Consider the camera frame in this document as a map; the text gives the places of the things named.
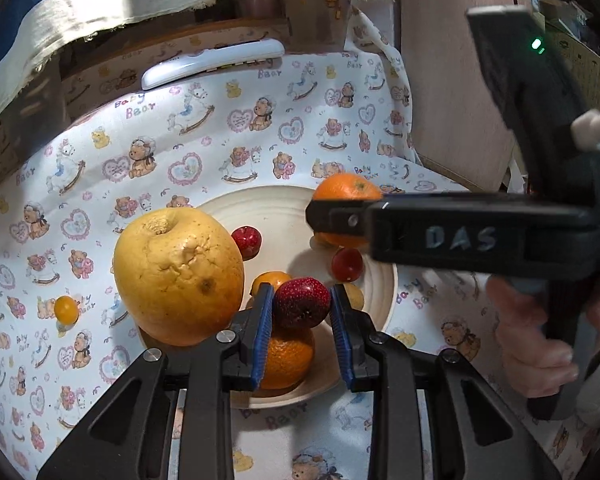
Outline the person's right hand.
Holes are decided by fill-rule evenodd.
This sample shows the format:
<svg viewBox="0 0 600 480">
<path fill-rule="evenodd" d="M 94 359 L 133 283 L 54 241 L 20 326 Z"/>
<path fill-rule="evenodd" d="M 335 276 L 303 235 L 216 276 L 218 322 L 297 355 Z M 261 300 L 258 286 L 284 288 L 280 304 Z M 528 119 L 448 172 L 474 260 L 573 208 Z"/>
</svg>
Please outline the person's right hand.
<svg viewBox="0 0 600 480">
<path fill-rule="evenodd" d="M 498 311 L 496 340 L 502 350 L 509 385 L 528 399 L 552 396 L 578 378 L 573 348 L 545 337 L 546 313 L 532 296 L 517 292 L 504 278 L 492 276 L 486 293 Z M 600 356 L 600 292 L 586 309 L 596 330 L 595 354 Z"/>
</svg>

